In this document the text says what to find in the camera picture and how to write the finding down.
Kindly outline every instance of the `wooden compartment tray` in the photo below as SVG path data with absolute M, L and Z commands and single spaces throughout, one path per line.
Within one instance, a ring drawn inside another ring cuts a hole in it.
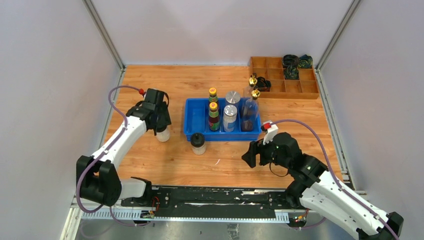
M 299 80 L 284 77 L 282 57 L 252 56 L 249 74 L 264 77 L 271 82 L 269 91 L 260 92 L 261 98 L 268 99 L 317 99 L 320 91 L 313 68 L 298 68 Z

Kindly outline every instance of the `blue plastic bin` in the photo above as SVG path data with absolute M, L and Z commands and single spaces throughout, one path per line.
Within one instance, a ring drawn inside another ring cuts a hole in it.
M 202 133 L 206 141 L 256 141 L 259 134 L 262 132 L 261 117 L 258 115 L 253 131 L 242 131 L 240 126 L 240 110 L 244 101 L 246 101 L 246 99 L 243 98 L 240 101 L 234 131 L 226 132 L 223 128 L 225 98 L 218 99 L 221 127 L 217 131 L 209 129 L 209 99 L 188 98 L 185 101 L 184 113 L 184 134 L 187 137 L 187 141 L 190 141 L 194 133 Z

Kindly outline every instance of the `wooden tabletop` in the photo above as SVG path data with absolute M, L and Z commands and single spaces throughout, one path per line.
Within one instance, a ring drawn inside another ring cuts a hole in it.
M 128 66 L 123 85 L 144 90 L 155 88 L 168 93 L 172 125 L 167 142 L 157 141 L 151 130 L 137 140 L 119 166 L 119 177 L 139 177 L 150 180 L 153 185 L 287 188 L 293 181 L 291 176 L 275 176 L 268 166 L 250 168 L 241 159 L 249 148 L 248 141 L 207 142 L 206 152 L 195 155 L 184 135 L 187 98 L 207 98 L 211 87 L 217 88 L 220 98 L 233 90 L 243 94 L 248 77 L 249 69 L 244 66 Z M 126 113 L 140 100 L 142 97 L 136 91 L 124 88 L 118 95 L 117 107 Z M 262 122 L 297 119 L 310 125 L 321 138 L 336 175 L 341 177 L 320 99 L 259 98 L 259 112 Z M 122 117 L 114 112 L 106 139 L 112 136 L 122 121 Z M 296 138 L 304 153 L 325 163 L 321 148 L 308 129 L 296 123 L 280 123 L 278 127 L 279 132 L 288 132 Z M 272 166 L 272 170 L 279 175 L 287 171 L 276 165 Z

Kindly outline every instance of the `bottle with gold top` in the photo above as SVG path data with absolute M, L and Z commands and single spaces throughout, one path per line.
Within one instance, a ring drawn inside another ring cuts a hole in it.
M 253 73 L 249 78 L 249 86 L 243 89 L 243 98 L 250 98 L 252 96 L 252 91 L 255 89 L 257 83 L 256 73 Z
M 251 132 L 254 129 L 256 118 L 259 115 L 258 98 L 261 92 L 257 89 L 251 92 L 251 98 L 244 102 L 241 108 L 241 130 Z
M 218 104 L 217 89 L 215 87 L 209 88 L 209 103 Z
M 220 112 L 218 111 L 218 104 L 216 102 L 209 103 L 209 129 L 218 131 L 221 126 Z

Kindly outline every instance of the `robotic arm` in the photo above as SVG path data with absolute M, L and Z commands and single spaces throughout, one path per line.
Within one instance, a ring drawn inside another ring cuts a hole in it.
M 259 154 L 259 165 L 276 164 L 287 168 L 294 178 L 286 190 L 286 200 L 292 207 L 315 210 L 356 240 L 398 239 L 390 232 L 396 236 L 401 234 L 404 219 L 398 213 L 388 214 L 365 201 L 337 179 L 324 163 L 302 153 L 290 134 L 277 133 L 277 126 L 270 123 L 262 126 L 267 132 L 265 137 L 250 142 L 249 150 L 241 158 L 254 168 Z
M 81 198 L 109 207 L 119 199 L 151 199 L 150 181 L 136 177 L 120 181 L 117 170 L 124 156 L 146 131 L 153 130 L 160 142 L 169 139 L 167 126 L 171 124 L 171 118 L 168 104 L 169 98 L 165 92 L 149 88 L 144 95 L 144 101 L 138 102 L 126 113 L 127 119 L 113 136 L 91 156 L 81 156 L 78 159 L 77 181 L 84 170 L 97 159 L 94 166 L 83 176 L 79 190 Z

